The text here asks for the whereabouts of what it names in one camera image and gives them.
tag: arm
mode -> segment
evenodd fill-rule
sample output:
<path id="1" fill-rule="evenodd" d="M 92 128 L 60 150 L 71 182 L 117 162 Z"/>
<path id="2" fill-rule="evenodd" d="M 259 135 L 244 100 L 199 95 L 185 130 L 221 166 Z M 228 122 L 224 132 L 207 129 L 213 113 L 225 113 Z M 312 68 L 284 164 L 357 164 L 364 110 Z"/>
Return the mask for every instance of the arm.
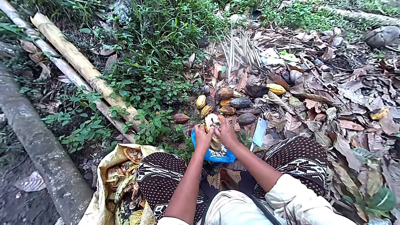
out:
<path id="1" fill-rule="evenodd" d="M 250 152 L 249 149 L 239 142 L 235 131 L 228 121 L 223 116 L 218 117 L 221 120 L 221 131 L 215 130 L 215 135 L 243 163 L 264 191 L 269 192 L 280 176 L 282 176 L 282 173 Z"/>
<path id="2" fill-rule="evenodd" d="M 196 133 L 196 149 L 164 213 L 165 217 L 175 217 L 188 224 L 193 224 L 204 155 L 210 146 L 211 137 L 214 133 L 214 129 L 210 129 L 210 132 L 206 134 L 204 125 L 200 124 L 197 124 L 194 130 Z"/>

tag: yellow cacao pod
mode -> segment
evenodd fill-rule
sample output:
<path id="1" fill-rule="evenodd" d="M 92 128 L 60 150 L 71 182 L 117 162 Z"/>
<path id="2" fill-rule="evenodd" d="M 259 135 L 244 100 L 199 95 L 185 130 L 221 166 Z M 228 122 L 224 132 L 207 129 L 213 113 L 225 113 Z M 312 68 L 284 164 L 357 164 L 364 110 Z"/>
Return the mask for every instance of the yellow cacao pod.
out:
<path id="1" fill-rule="evenodd" d="M 370 112 L 370 117 L 373 120 L 380 120 L 385 118 L 389 114 L 389 108 L 387 107 L 379 107 L 374 111 Z"/>
<path id="2" fill-rule="evenodd" d="M 226 105 L 228 105 L 228 106 L 230 106 L 230 100 L 222 100 L 221 102 L 220 102 L 220 106 L 226 106 Z"/>
<path id="3" fill-rule="evenodd" d="M 286 92 L 285 88 L 279 84 L 267 84 L 266 87 L 270 88 L 270 91 L 272 91 L 274 94 L 283 94 Z"/>
<path id="4" fill-rule="evenodd" d="M 201 109 L 204 106 L 206 106 L 206 96 L 204 94 L 197 97 L 196 106 L 198 109 Z"/>
<path id="5" fill-rule="evenodd" d="M 227 106 L 227 105 L 223 106 L 222 108 L 220 108 L 220 111 L 223 114 L 228 115 L 228 116 L 235 115 L 235 113 L 236 113 L 236 110 L 235 110 L 234 107 L 230 107 L 230 106 Z"/>
<path id="6" fill-rule="evenodd" d="M 208 114 L 210 114 L 213 110 L 214 110 L 213 107 L 210 106 L 210 105 L 204 106 L 204 108 L 201 110 L 200 117 L 201 117 L 201 118 L 206 117 L 206 116 L 207 116 Z"/>

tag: cacao pod husk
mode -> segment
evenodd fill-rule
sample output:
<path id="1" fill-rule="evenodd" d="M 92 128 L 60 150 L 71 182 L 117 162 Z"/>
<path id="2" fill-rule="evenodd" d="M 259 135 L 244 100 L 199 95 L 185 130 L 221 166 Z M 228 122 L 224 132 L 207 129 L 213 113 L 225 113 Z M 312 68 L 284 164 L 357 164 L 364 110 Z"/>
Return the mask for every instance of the cacao pod husk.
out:
<path id="1" fill-rule="evenodd" d="M 226 105 L 230 106 L 229 102 L 230 102 L 230 100 L 222 100 L 220 102 L 220 106 L 226 106 Z"/>
<path id="2" fill-rule="evenodd" d="M 172 118 L 176 123 L 186 123 L 190 117 L 183 114 L 183 113 L 178 113 L 175 114 L 174 117 Z"/>
<path id="3" fill-rule="evenodd" d="M 198 109 L 202 109 L 204 106 L 206 106 L 206 98 L 207 97 L 204 94 L 197 97 L 196 106 Z"/>
<path id="4" fill-rule="evenodd" d="M 246 85 L 244 91 L 253 98 L 260 98 L 268 93 L 269 88 L 264 85 Z"/>
<path id="5" fill-rule="evenodd" d="M 234 98 L 230 102 L 230 105 L 234 108 L 246 108 L 251 106 L 252 102 L 248 98 Z"/>
<path id="6" fill-rule="evenodd" d="M 373 120 L 380 120 L 385 118 L 389 114 L 389 108 L 387 107 L 379 107 L 372 112 L 370 112 L 370 117 Z"/>
<path id="7" fill-rule="evenodd" d="M 217 92 L 215 92 L 216 100 L 229 100 L 233 97 L 233 89 L 230 88 L 220 88 Z"/>
<path id="8" fill-rule="evenodd" d="M 208 114 L 210 114 L 212 111 L 214 110 L 214 108 L 210 105 L 206 105 L 204 106 L 204 108 L 201 110 L 200 113 L 200 118 L 204 118 L 206 117 Z"/>
<path id="9" fill-rule="evenodd" d="M 266 87 L 270 88 L 274 94 L 284 94 L 286 92 L 285 88 L 279 84 L 267 84 Z"/>
<path id="10" fill-rule="evenodd" d="M 256 120 L 256 116 L 251 113 L 244 113 L 238 117 L 240 126 L 252 124 Z"/>
<path id="11" fill-rule="evenodd" d="M 223 114 L 228 115 L 228 116 L 235 115 L 235 113 L 236 113 L 236 109 L 235 108 L 227 106 L 227 105 L 223 106 L 222 108 L 220 108 L 220 111 Z"/>

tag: fallen log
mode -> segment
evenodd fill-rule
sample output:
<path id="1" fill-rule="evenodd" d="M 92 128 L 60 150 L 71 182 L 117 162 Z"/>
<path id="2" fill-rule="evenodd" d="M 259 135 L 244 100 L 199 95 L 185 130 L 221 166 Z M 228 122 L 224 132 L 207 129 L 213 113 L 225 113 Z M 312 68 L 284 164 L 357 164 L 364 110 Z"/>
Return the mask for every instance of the fallen log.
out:
<path id="1" fill-rule="evenodd" d="M 376 22 L 379 25 L 391 25 L 400 27 L 400 20 L 389 16 L 377 15 L 367 12 L 352 12 L 348 10 L 331 8 L 328 6 L 320 6 L 319 8 L 329 10 L 335 14 L 344 16 L 346 19 L 350 21 L 367 20 L 371 22 Z"/>
<path id="2" fill-rule="evenodd" d="M 46 56 L 55 64 L 55 66 L 61 70 L 62 73 L 64 73 L 68 79 L 77 87 L 81 88 L 84 86 L 86 90 L 83 90 L 83 92 L 87 93 L 88 91 L 92 90 L 92 88 L 86 84 L 86 82 L 69 66 L 67 62 L 65 62 L 64 59 L 60 58 L 60 55 L 43 39 L 41 39 L 39 36 L 40 34 L 36 32 L 34 29 L 30 27 L 29 24 L 27 24 L 18 14 L 18 12 L 5 0 L 0 0 L 0 8 L 2 9 L 3 12 L 7 14 L 7 16 L 20 28 L 23 29 L 23 31 L 28 35 L 29 37 L 34 40 L 35 45 L 42 50 L 42 52 L 46 52 Z M 5 50 L 10 51 L 10 46 L 4 44 L 4 46 L 7 46 L 7 48 L 4 48 Z M 130 141 L 131 143 L 135 143 L 135 135 L 134 134 L 126 134 L 124 133 L 123 126 L 124 124 L 121 121 L 113 119 L 110 114 L 110 108 L 108 105 L 103 102 L 103 101 L 96 101 L 94 102 L 96 104 L 97 109 L 112 123 L 115 128 L 119 132 L 123 134 L 123 136 Z"/>
<path id="3" fill-rule="evenodd" d="M 47 16 L 36 13 L 31 18 L 32 23 L 38 30 L 49 40 L 49 42 L 67 59 L 67 61 L 85 78 L 94 90 L 102 92 L 103 98 L 111 105 L 124 108 L 129 114 L 121 114 L 121 116 L 133 124 L 136 131 L 139 131 L 139 124 L 148 124 L 146 120 L 135 120 L 134 116 L 138 115 L 137 110 L 131 105 L 126 106 L 126 102 L 121 99 L 121 96 L 116 93 L 116 97 L 110 97 L 114 92 L 112 87 L 107 86 L 107 82 L 98 78 L 101 73 L 89 62 L 86 57 L 78 51 L 78 49 L 69 42 L 61 33 L 60 29 L 51 22 Z"/>
<path id="4" fill-rule="evenodd" d="M 0 108 L 46 182 L 58 213 L 66 224 L 77 224 L 93 191 L 19 89 L 12 74 L 0 64 Z"/>

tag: sack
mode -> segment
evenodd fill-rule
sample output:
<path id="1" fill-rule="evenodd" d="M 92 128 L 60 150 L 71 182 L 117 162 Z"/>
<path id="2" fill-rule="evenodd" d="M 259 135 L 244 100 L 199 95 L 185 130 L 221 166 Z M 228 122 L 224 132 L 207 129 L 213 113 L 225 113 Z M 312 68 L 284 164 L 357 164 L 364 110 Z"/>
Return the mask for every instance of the sack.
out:
<path id="1" fill-rule="evenodd" d="M 86 209 L 82 219 L 78 225 L 114 225 L 114 213 L 109 211 L 106 207 L 106 199 L 108 191 L 105 186 L 107 169 L 129 159 L 125 156 L 123 147 L 138 149 L 142 152 L 143 158 L 154 152 L 163 152 L 164 150 L 158 149 L 150 145 L 137 145 L 137 144 L 117 144 L 115 149 L 106 155 L 97 167 L 97 191 L 93 194 L 92 200 Z M 140 225 L 156 224 L 157 220 L 153 215 L 148 203 L 141 212 L 136 211 L 133 217 L 141 216 Z"/>
<path id="2" fill-rule="evenodd" d="M 192 134 L 190 135 L 192 138 L 192 142 L 194 147 L 196 148 L 196 134 L 194 133 L 194 129 L 192 130 Z M 204 155 L 204 160 L 208 160 L 214 163 L 231 163 L 235 161 L 236 156 L 224 145 L 221 147 L 221 151 L 216 152 L 214 150 L 208 149 L 206 154 Z"/>

